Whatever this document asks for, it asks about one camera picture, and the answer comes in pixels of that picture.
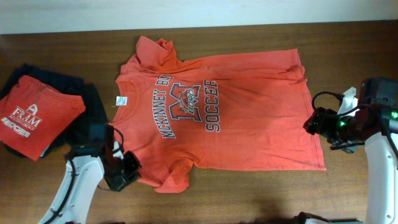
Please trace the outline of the orange McKinney Boyd soccer t-shirt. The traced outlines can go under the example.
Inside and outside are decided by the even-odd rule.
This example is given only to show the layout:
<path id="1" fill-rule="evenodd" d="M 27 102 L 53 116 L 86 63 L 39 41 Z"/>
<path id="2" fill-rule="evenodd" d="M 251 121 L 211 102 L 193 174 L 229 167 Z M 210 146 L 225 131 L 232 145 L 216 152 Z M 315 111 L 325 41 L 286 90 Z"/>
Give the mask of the orange McKinney Boyd soccer t-shirt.
<path id="1" fill-rule="evenodd" d="M 193 167 L 326 168 L 303 128 L 313 109 L 297 49 L 181 61 L 172 41 L 143 36 L 116 84 L 127 101 L 112 125 L 158 193 L 186 190 Z"/>

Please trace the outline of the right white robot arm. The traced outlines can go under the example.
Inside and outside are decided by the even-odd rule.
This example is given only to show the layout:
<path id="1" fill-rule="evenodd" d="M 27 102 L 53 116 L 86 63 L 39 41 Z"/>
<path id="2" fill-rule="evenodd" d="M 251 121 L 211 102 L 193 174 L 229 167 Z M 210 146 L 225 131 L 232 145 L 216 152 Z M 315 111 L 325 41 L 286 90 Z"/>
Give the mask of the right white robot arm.
<path id="1" fill-rule="evenodd" d="M 365 223 L 397 223 L 397 134 L 387 119 L 369 105 L 338 114 L 317 108 L 303 128 L 321 135 L 332 151 L 354 153 L 364 147 L 368 162 L 368 206 Z"/>

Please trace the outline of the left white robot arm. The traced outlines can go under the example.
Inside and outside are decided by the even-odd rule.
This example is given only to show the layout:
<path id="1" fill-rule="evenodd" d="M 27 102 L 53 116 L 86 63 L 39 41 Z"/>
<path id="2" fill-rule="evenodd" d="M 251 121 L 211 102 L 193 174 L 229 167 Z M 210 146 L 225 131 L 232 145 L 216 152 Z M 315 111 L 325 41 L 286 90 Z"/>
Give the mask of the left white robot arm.
<path id="1" fill-rule="evenodd" d="M 73 148 L 65 160 L 62 183 L 40 223 L 85 223 L 102 180 L 106 190 L 120 192 L 140 178 L 139 160 L 118 142 Z"/>

